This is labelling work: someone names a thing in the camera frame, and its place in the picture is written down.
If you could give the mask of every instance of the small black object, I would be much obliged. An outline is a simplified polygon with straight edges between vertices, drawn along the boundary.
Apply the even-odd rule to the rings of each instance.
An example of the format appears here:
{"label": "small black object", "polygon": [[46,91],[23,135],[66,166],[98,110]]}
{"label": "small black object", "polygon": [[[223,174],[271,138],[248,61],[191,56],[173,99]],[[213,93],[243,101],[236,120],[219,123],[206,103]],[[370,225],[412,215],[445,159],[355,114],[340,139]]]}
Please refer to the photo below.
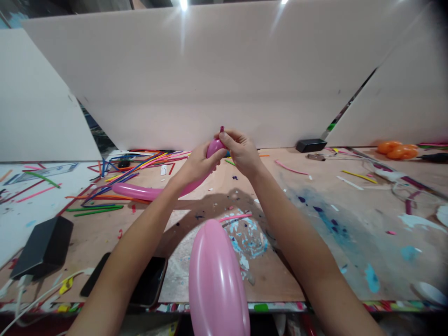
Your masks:
{"label": "small black object", "polygon": [[430,155],[422,155],[417,156],[419,159],[423,159],[426,161],[434,162],[434,163],[445,163],[448,161],[448,153],[437,153]]}
{"label": "small black object", "polygon": [[36,225],[9,277],[31,274],[36,281],[62,267],[72,231],[73,223],[61,216]]}
{"label": "small black object", "polygon": [[131,162],[128,160],[123,160],[120,161],[120,163],[118,164],[118,168],[127,168],[131,165]]}
{"label": "small black object", "polygon": [[300,140],[295,149],[301,153],[317,152],[323,150],[327,143],[321,139]]}
{"label": "small black object", "polygon": [[[110,252],[106,253],[97,267],[93,271],[90,278],[85,283],[83,289],[81,289],[81,296],[88,297],[92,291],[95,283],[97,282],[107,259],[110,256]],[[163,279],[168,267],[168,260],[160,257],[152,257],[140,276],[140,280],[135,286],[134,292],[129,301],[131,306],[144,306],[151,308],[157,304],[160,291],[162,289]]]}

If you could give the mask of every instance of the white panel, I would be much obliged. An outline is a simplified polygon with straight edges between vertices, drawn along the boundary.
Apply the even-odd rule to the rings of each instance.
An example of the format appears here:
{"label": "white panel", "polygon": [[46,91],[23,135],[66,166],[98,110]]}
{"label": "white panel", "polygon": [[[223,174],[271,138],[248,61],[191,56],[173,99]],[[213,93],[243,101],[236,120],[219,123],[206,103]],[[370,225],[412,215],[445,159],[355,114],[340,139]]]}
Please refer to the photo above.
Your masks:
{"label": "white panel", "polygon": [[417,0],[290,0],[23,22],[120,149],[188,149],[220,125],[258,147],[319,137]]}
{"label": "white panel", "polygon": [[0,30],[0,161],[101,158],[76,98],[23,29]]}
{"label": "white panel", "polygon": [[330,132],[329,145],[446,143],[446,23],[437,13],[434,4],[427,6]]}

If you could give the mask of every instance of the worktable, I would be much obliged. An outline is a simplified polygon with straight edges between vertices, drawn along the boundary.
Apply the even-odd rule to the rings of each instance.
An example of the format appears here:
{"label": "worktable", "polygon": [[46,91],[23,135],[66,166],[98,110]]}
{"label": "worktable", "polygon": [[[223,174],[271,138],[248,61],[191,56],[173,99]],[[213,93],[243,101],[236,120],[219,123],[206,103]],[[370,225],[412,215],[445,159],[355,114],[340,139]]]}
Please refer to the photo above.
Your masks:
{"label": "worktable", "polygon": [[[357,150],[365,153],[371,151],[369,148]],[[365,162],[343,160],[342,158],[353,158],[343,154],[327,157],[326,161],[315,161],[307,159],[306,154],[298,153],[293,148],[262,149],[259,153],[270,155],[262,157],[262,161],[288,198],[307,215],[329,246],[349,285],[369,310],[437,309],[422,302],[413,288],[419,281],[427,282],[440,290],[444,288],[444,265],[448,261],[445,248],[448,228],[434,216],[437,205],[417,203],[416,208],[413,208],[413,215],[434,222],[440,229],[423,226],[409,228],[399,218],[405,212],[405,204],[391,192],[391,183],[375,175],[372,179],[378,184],[373,184],[341,172],[345,169],[362,175],[371,173]],[[327,150],[321,153],[332,154]],[[312,178],[288,171],[274,163],[274,160],[279,160],[289,168],[307,172]],[[185,160],[176,162],[172,175],[161,176],[159,168],[140,170],[140,175],[130,183],[163,188],[184,162]],[[402,167],[414,164],[393,163],[399,163]],[[434,165],[431,169],[436,169],[445,183],[448,181],[445,166]],[[355,183],[363,190],[354,188],[336,176]],[[103,181],[97,183],[98,186],[103,184]],[[95,204],[110,202],[97,200]],[[23,302],[33,301],[39,293],[50,289],[57,279],[63,279],[87,267],[95,267],[105,253],[113,250],[118,242],[119,230],[122,229],[125,233],[147,207],[145,204],[129,201],[113,202],[125,207],[82,217],[73,217],[71,212],[63,214],[74,223],[65,266],[43,281],[29,286],[23,294]],[[79,208],[80,204],[81,200],[77,200],[71,208]],[[189,257],[201,225],[210,218],[221,219],[248,211],[252,212],[252,217],[232,221],[224,227],[229,236],[234,238],[232,243],[238,260],[246,258],[249,263],[249,269],[242,270],[249,307],[253,308],[256,302],[266,302],[270,309],[306,310],[305,296],[288,267],[281,261],[281,249],[269,231],[253,188],[235,166],[223,160],[216,172],[200,187],[179,199],[163,233],[155,255],[169,258],[159,297],[159,303],[167,305],[162,305],[163,308],[159,310],[188,310],[188,306],[184,304],[189,301]],[[394,231],[396,235],[389,235],[386,231]],[[1,270],[0,285],[7,281],[10,272],[8,267]],[[254,285],[247,279],[248,272],[255,279]],[[86,280],[85,275],[76,277],[73,288],[55,302],[84,302],[79,293]],[[10,287],[2,302],[16,298],[15,287],[14,284]]]}

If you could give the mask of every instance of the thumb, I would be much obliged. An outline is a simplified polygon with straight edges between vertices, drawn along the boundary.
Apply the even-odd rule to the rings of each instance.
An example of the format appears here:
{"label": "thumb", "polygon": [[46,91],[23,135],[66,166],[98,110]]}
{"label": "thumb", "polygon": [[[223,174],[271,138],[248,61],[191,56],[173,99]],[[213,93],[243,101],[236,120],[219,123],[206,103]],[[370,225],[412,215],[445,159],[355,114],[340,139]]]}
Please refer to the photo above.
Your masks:
{"label": "thumb", "polygon": [[238,143],[226,132],[221,132],[219,134],[219,139],[230,150],[236,149],[236,146],[238,145]]}
{"label": "thumb", "polygon": [[213,164],[217,164],[222,158],[227,154],[227,149],[221,148],[216,153],[214,153],[208,160],[210,160]]}

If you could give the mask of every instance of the black phone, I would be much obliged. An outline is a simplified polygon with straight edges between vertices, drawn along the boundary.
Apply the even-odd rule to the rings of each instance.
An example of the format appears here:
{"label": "black phone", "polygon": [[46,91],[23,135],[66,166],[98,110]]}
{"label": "black phone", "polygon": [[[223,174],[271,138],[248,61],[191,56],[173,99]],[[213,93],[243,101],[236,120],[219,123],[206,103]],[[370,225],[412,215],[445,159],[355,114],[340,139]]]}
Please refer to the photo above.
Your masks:
{"label": "black phone", "polygon": [[[110,255],[111,253],[109,252],[102,257],[83,289],[81,289],[81,296],[88,297],[90,295]],[[167,272],[167,266],[168,260],[166,258],[151,258],[132,293],[129,301],[130,305],[151,308],[157,303],[160,290],[162,289],[163,279]]]}

